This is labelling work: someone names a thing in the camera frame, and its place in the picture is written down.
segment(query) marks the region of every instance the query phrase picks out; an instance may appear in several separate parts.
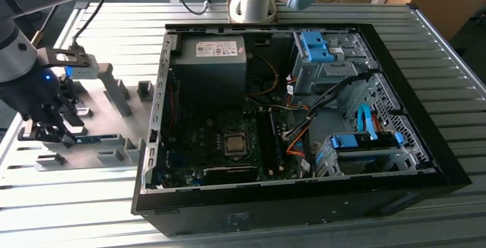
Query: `floor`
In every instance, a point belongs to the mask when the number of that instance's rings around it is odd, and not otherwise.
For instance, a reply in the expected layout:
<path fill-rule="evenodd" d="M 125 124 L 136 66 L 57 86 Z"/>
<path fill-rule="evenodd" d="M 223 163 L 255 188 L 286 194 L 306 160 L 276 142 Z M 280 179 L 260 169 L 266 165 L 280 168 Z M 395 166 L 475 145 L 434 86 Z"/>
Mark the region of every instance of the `floor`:
<path fill-rule="evenodd" d="M 203 0 L 184 0 L 186 2 L 202 2 Z M 168 2 L 168 0 L 107 0 L 107 2 Z M 57 36 L 65 24 L 65 20 L 72 12 L 76 2 L 68 2 L 60 5 L 59 10 L 51 19 L 40 47 L 53 46 Z M 474 72 L 482 80 L 486 80 L 486 25 L 478 26 L 474 21 L 465 24 L 461 32 L 451 41 L 454 48 L 459 49 L 463 53 L 462 58 L 473 68 Z M 0 101 L 0 127 L 7 128 L 13 119 L 15 113 Z"/>

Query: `motherboard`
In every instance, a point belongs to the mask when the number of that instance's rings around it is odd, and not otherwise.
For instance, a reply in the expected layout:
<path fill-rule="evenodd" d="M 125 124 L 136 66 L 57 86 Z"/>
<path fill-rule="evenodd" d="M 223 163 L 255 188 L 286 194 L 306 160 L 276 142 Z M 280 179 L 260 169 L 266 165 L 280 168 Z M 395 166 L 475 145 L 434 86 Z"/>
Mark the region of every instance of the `motherboard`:
<path fill-rule="evenodd" d="M 288 129 L 283 109 L 248 107 L 183 114 L 167 152 L 170 185 L 191 187 L 296 178 L 294 162 L 272 156 L 278 145 L 266 139 L 274 130 L 280 136 Z M 274 121 L 268 125 L 263 117 L 270 116 Z"/>

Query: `slotted metal table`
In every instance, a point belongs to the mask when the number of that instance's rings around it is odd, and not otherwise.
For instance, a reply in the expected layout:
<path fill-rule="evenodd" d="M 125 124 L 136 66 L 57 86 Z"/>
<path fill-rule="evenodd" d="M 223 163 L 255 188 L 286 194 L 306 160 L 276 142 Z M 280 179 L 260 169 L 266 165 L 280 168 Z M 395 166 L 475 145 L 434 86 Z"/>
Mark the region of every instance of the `slotted metal table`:
<path fill-rule="evenodd" d="M 68 46 L 95 6 L 72 12 L 56 47 Z M 167 23 L 226 19 L 224 4 L 195 17 L 180 5 L 108 3 L 79 43 L 136 85 L 155 79 Z M 167 238 L 129 213 L 136 167 L 37 172 L 45 149 L 16 141 L 17 116 L 0 146 L 1 247 L 486 247 L 486 89 L 422 13 L 394 5 L 324 4 L 300 13 L 280 6 L 279 21 L 374 24 L 473 184 L 384 218 Z"/>

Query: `screw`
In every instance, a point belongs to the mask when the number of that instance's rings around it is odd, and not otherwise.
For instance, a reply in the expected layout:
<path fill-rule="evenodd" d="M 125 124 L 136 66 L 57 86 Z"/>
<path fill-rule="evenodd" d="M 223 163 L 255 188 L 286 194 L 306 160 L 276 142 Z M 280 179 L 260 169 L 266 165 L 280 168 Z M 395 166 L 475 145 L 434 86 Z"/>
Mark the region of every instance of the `screw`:
<path fill-rule="evenodd" d="M 21 50 L 21 51 L 27 51 L 27 45 L 25 45 L 25 43 L 19 43 L 19 49 Z"/>

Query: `open computer tower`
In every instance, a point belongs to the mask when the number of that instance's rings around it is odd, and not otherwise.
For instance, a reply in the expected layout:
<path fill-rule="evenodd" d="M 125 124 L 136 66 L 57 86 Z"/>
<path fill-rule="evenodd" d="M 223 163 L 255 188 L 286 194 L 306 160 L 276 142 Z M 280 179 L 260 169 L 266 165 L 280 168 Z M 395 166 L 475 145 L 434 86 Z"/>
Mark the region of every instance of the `open computer tower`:
<path fill-rule="evenodd" d="M 132 212 L 167 236 L 394 214 L 470 184 L 370 24 L 167 26 Z"/>

